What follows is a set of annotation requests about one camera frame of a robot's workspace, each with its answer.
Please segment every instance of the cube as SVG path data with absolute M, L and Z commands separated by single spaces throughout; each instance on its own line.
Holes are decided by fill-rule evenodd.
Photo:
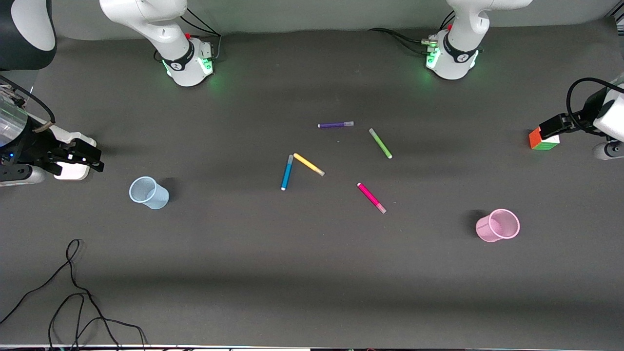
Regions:
M 529 144 L 533 150 L 550 150 L 559 145 L 559 136 L 552 136 L 546 140 L 542 140 L 540 127 L 538 127 L 529 134 Z

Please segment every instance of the marker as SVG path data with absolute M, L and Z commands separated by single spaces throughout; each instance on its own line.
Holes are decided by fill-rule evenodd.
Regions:
M 354 122 L 321 123 L 319 128 L 353 127 Z
M 368 130 L 369 133 L 371 133 L 371 135 L 373 136 L 373 138 L 375 138 L 375 141 L 377 142 L 377 145 L 379 145 L 379 147 L 381 148 L 381 150 L 384 152 L 384 154 L 386 154 L 386 157 L 391 159 L 392 158 L 392 154 L 390 153 L 390 150 L 388 150 L 388 148 L 384 145 L 384 142 L 381 141 L 381 139 L 379 138 L 379 136 L 377 135 L 377 133 L 375 133 L 375 131 L 373 130 L 373 128 L 370 128 Z
M 288 179 L 290 178 L 290 169 L 293 167 L 293 156 L 288 155 L 288 162 L 286 163 L 286 170 L 284 171 L 284 178 L 281 180 L 281 189 L 286 190 L 288 187 Z
M 386 213 L 386 209 L 379 203 L 379 200 L 375 196 L 371 194 L 370 191 L 364 186 L 362 183 L 358 183 L 358 188 L 364 193 L 364 195 L 379 209 L 379 211 L 384 214 Z
M 316 173 L 320 174 L 321 177 L 325 175 L 325 172 L 321 171 L 319 167 L 316 167 L 310 161 L 304 159 L 301 155 L 297 154 L 296 152 L 293 154 L 293 156 L 295 157 L 295 159 L 299 160 L 299 162 L 308 166 L 312 171 L 315 171 Z

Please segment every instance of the cable connector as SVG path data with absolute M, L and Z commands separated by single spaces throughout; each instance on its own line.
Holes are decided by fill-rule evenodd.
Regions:
M 437 47 L 437 40 L 435 39 L 421 39 L 421 44 L 430 47 Z

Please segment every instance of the white wall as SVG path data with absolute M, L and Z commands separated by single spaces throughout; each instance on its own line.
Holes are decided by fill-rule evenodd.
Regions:
M 616 3 L 618 0 L 534 0 L 524 9 L 491 12 L 490 18 L 493 26 L 576 24 L 603 17 Z M 188 6 L 224 34 L 433 28 L 450 11 L 445 0 L 188 0 Z M 53 0 L 52 12 L 60 36 L 85 40 L 140 37 L 110 22 L 99 0 Z M 190 15 L 185 17 L 192 21 Z M 182 21 L 179 23 L 183 30 L 197 33 Z

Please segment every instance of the pink plastic cup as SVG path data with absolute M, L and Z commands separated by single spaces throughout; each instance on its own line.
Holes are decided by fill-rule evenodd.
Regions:
M 511 239 L 520 232 L 520 221 L 510 210 L 497 209 L 477 222 L 477 235 L 487 242 Z

